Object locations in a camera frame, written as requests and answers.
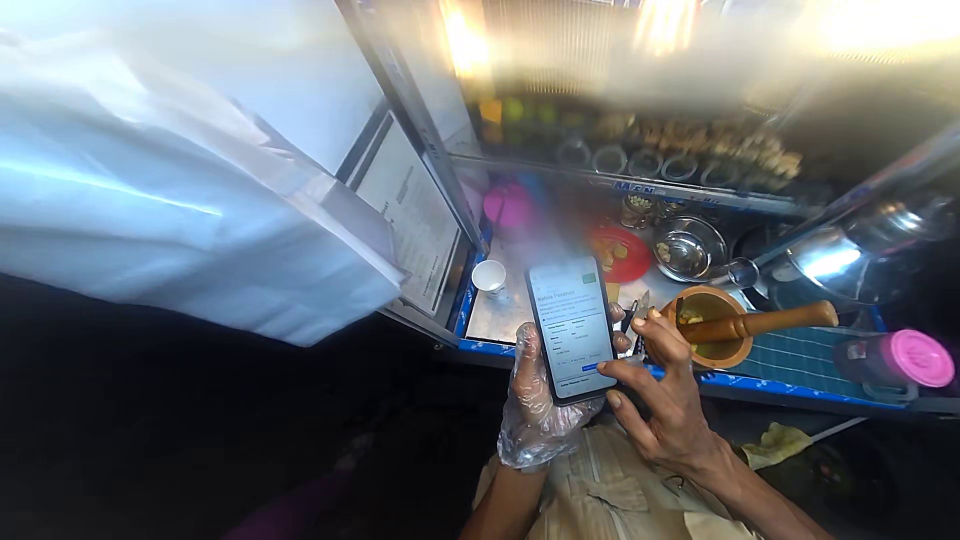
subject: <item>wooden pestle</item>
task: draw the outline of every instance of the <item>wooden pestle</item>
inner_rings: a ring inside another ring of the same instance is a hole
[[[826,300],[809,306],[794,307],[768,313],[747,313],[702,323],[680,325],[680,333],[690,343],[712,343],[743,339],[768,331],[800,327],[835,327],[839,324],[836,309]]]

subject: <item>white paper cup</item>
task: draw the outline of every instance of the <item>white paper cup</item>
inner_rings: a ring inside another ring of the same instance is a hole
[[[507,269],[495,260],[487,259],[473,267],[470,279],[477,289],[482,290],[493,298],[506,297]]]

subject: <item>pink container lid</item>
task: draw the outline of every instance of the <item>pink container lid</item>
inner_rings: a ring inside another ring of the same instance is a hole
[[[523,229],[533,217],[533,204],[527,190],[519,184],[500,185],[483,198],[487,219],[500,227]]]
[[[915,330],[895,331],[880,343],[887,365],[923,386],[950,384],[956,374],[953,358],[936,339]]]

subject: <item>mortar and pestle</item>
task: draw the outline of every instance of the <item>mortar and pestle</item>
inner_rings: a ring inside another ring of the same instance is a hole
[[[681,291],[661,313],[670,324],[677,320],[677,299],[683,298],[683,312],[696,313],[704,318],[701,323],[681,324],[680,333],[696,345],[692,353],[695,370],[727,369],[743,361],[754,346],[754,336],[768,331],[800,327],[835,327],[836,310],[826,300],[809,306],[795,307],[767,313],[747,313],[747,310],[726,292],[706,286],[692,286]],[[654,361],[657,349],[646,342]]]

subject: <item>wooden mortar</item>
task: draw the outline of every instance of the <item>wooden mortar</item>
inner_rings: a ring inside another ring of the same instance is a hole
[[[696,285],[686,288],[677,295],[684,299],[684,312],[693,312],[712,321],[732,315],[745,315],[747,310],[726,292],[707,285]],[[677,298],[674,298],[660,311],[667,321],[673,325],[677,320]],[[647,350],[654,361],[663,365],[657,358],[657,350],[652,342],[645,342]],[[697,352],[692,353],[693,369],[728,369],[743,361],[754,347],[752,336],[730,341],[715,343],[701,343],[697,345]]]

